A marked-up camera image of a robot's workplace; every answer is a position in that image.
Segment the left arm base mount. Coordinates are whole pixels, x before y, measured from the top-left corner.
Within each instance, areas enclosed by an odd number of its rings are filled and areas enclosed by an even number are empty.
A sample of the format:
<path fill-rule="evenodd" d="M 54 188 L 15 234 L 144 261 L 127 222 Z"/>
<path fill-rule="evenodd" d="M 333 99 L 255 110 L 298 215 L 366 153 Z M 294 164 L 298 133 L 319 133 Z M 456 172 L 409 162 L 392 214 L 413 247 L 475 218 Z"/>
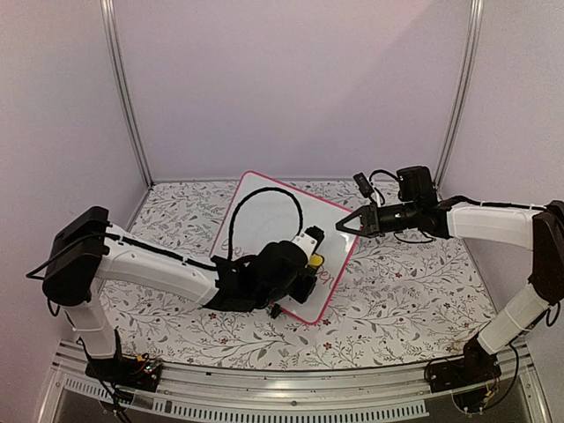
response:
<path fill-rule="evenodd" d="M 150 358 L 147 353 L 141 359 L 118 353 L 112 359 L 87 359 L 85 374 L 99 381 L 147 392 L 155 392 L 160 384 L 163 361 Z"/>

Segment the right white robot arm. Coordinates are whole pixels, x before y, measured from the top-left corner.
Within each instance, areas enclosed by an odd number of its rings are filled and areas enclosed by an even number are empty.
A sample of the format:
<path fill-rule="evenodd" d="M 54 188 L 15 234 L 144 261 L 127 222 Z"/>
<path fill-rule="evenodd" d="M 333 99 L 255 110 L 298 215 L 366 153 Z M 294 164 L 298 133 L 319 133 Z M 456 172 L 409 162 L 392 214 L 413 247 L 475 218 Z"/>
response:
<path fill-rule="evenodd" d="M 456 377 L 473 384 L 490 368 L 494 356 L 531 330 L 563 300 L 563 203 L 517 204 L 479 201 L 464 195 L 441 199 L 425 166 L 392 174 L 398 201 L 381 204 L 363 173 L 353 179 L 368 204 L 351 212 L 337 230 L 359 237 L 417 230 L 429 237 L 461 240 L 486 279 L 498 313 L 464 345 Z"/>

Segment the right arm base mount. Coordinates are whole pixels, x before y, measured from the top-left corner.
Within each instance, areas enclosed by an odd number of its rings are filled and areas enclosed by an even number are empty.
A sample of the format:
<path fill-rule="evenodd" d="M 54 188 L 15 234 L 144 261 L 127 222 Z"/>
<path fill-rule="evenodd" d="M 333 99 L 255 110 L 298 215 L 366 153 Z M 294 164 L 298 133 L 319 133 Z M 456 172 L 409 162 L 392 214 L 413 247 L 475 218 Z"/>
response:
<path fill-rule="evenodd" d="M 468 352 L 460 358 L 430 360 L 424 379 L 432 393 L 449 391 L 464 414 L 482 413 L 499 390 L 501 367 L 497 356 Z"/>

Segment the yellow bone-shaped eraser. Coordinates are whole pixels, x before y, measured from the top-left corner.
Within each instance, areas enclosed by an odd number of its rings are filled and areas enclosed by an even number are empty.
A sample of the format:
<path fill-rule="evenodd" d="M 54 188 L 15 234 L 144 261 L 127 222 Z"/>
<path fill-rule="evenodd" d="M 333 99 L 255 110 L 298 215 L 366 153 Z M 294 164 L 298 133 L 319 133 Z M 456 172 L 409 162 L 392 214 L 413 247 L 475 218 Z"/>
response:
<path fill-rule="evenodd" d="M 324 257 L 321 255 L 313 254 L 308 260 L 308 267 L 318 269 L 324 263 Z"/>

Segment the pink-framed whiteboard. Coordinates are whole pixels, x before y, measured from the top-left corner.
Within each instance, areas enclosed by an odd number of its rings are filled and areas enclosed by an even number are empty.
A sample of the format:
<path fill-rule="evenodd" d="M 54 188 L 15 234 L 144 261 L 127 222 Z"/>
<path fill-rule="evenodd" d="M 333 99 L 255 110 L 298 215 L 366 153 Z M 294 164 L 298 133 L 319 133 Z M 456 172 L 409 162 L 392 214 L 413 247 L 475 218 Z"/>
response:
<path fill-rule="evenodd" d="M 236 205 L 249 193 L 264 187 L 278 187 L 294 194 L 303 212 L 303 227 L 318 226 L 325 232 L 324 240 L 317 250 L 324 257 L 324 263 L 316 273 L 315 288 L 308 300 L 304 304 L 288 297 L 280 301 L 284 313 L 307 325 L 315 325 L 322 320 L 358 241 L 356 235 L 342 233 L 335 228 L 339 220 L 351 213 L 350 210 L 319 195 L 309 194 L 269 176 L 248 171 L 242 176 L 234 192 L 210 255 L 226 256 L 228 225 Z M 288 196 L 278 192 L 257 195 L 242 206 L 235 219 L 234 257 L 256 254 L 270 241 L 290 240 L 297 234 L 298 227 L 298 212 Z"/>

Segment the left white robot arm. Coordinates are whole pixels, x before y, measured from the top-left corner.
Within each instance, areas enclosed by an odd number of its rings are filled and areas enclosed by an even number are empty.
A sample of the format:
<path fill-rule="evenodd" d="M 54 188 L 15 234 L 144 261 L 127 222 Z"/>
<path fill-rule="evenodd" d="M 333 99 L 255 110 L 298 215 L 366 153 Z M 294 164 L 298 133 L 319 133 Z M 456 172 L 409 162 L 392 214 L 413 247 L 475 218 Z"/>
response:
<path fill-rule="evenodd" d="M 70 318 L 86 352 L 111 382 L 131 373 L 121 344 L 91 285 L 115 279 L 173 293 L 219 312 L 251 312 L 285 297 L 303 302 L 315 285 L 314 256 L 324 239 L 317 226 L 302 228 L 290 241 L 266 244 L 256 255 L 196 260 L 140 241 L 93 206 L 53 240 L 48 260 L 26 277 L 42 283 L 47 299 Z"/>

